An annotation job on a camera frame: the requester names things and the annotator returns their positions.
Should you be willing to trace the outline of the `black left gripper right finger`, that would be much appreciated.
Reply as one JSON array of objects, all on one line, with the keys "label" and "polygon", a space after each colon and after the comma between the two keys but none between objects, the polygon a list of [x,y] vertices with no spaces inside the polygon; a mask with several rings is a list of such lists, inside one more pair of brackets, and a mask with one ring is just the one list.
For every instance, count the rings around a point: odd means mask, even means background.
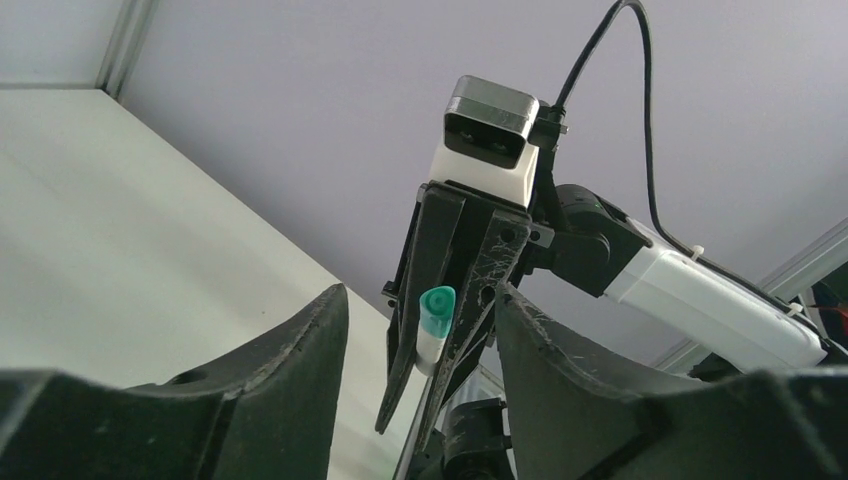
[{"label": "black left gripper right finger", "polygon": [[549,318],[505,285],[494,303],[522,479],[843,479],[847,370],[716,383],[655,370]]}]

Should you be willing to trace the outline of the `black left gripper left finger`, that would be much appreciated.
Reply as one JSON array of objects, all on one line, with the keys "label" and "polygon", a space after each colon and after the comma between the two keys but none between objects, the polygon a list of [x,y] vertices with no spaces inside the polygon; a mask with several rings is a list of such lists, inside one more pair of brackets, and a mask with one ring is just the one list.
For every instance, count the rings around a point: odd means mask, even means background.
[{"label": "black left gripper left finger", "polygon": [[5,479],[323,479],[349,327],[333,285],[287,321],[170,381],[127,389],[1,374]]}]

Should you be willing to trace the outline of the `teal pen cap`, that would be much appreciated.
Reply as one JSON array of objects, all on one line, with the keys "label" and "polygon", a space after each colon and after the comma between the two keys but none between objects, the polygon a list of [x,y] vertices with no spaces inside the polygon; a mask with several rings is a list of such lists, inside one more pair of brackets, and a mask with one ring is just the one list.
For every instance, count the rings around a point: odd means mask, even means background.
[{"label": "teal pen cap", "polygon": [[438,286],[419,298],[419,327],[437,336],[447,337],[453,322],[456,291],[451,286]]}]

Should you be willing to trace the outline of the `white pen teal tip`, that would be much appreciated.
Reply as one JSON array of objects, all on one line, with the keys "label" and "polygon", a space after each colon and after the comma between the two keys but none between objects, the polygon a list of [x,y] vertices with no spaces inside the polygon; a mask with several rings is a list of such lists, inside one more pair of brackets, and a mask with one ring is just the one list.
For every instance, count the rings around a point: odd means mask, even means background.
[{"label": "white pen teal tip", "polygon": [[440,361],[446,341],[445,336],[437,336],[419,327],[416,338],[416,369],[426,377],[432,377]]}]

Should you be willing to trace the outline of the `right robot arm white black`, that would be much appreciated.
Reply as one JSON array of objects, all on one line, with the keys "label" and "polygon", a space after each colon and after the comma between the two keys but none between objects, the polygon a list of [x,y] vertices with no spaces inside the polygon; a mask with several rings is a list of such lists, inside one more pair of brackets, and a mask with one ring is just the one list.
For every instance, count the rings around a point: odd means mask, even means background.
[{"label": "right robot arm white black", "polygon": [[584,187],[554,186],[547,160],[537,149],[515,159],[437,150],[396,277],[384,287],[393,312],[378,432],[416,364],[435,381],[424,399],[424,422],[434,422],[493,330],[496,289],[536,269],[660,320],[744,372],[845,357],[796,306],[733,279]]}]

